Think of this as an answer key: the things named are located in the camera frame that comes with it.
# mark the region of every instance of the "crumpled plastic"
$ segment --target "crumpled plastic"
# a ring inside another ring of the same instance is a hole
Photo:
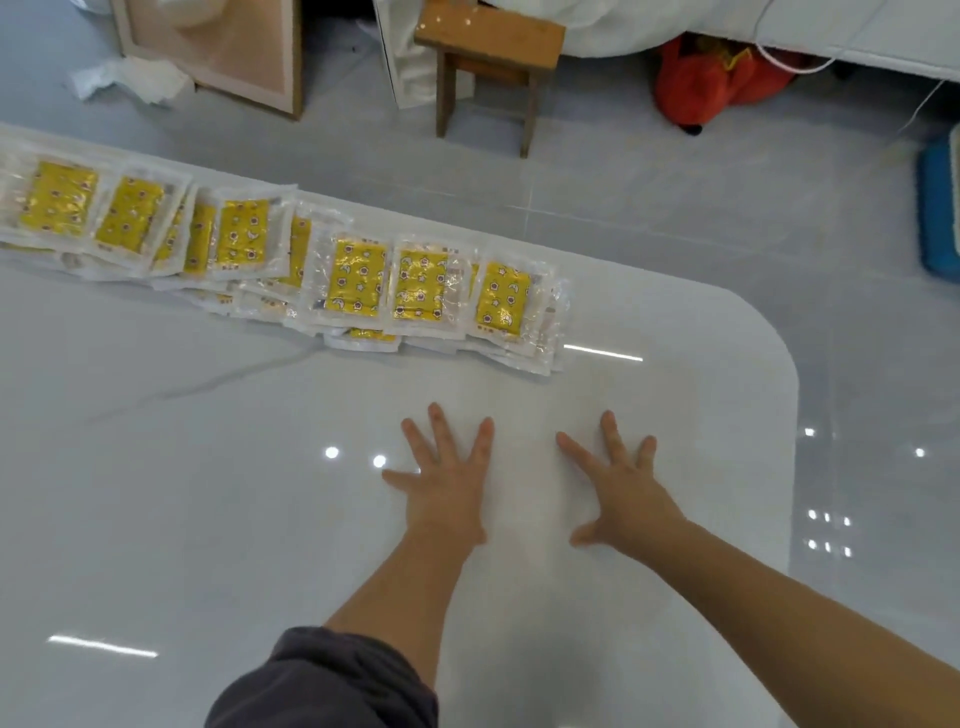
[[[169,61],[146,61],[129,56],[111,59],[70,74],[70,90],[86,101],[101,88],[121,85],[145,104],[166,104],[189,87],[193,79]]]

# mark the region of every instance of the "red bag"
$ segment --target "red bag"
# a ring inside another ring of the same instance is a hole
[[[725,40],[709,36],[675,37],[660,47],[662,65],[654,85],[660,112],[687,133],[703,125],[728,104],[752,104],[782,91],[795,74],[776,67],[753,46],[739,52]],[[785,63],[803,61],[797,53],[780,52]]]

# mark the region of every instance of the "gray sleeve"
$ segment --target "gray sleeve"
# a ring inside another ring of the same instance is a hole
[[[369,637],[295,627],[230,685],[206,728],[435,728],[437,696],[403,656]]]

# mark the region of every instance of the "wooden stool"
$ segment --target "wooden stool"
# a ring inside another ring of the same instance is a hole
[[[566,28],[496,8],[426,3],[414,42],[437,50],[437,136],[456,104],[457,71],[529,88],[520,156],[527,157],[537,123],[537,91],[557,68]]]

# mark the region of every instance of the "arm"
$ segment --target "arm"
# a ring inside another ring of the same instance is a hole
[[[325,627],[389,644],[433,687],[453,588],[473,548],[487,540],[480,503],[493,421],[480,424],[473,451],[461,460],[443,410],[433,403],[428,411],[436,456],[413,421],[404,420],[403,433],[420,473],[383,472],[384,480],[407,495],[407,533]]]
[[[600,517],[572,544],[607,544],[655,571],[800,728],[955,724],[960,672],[687,521],[654,478],[657,441],[645,438],[634,460],[613,413],[600,422],[609,466],[557,435],[600,501]]]

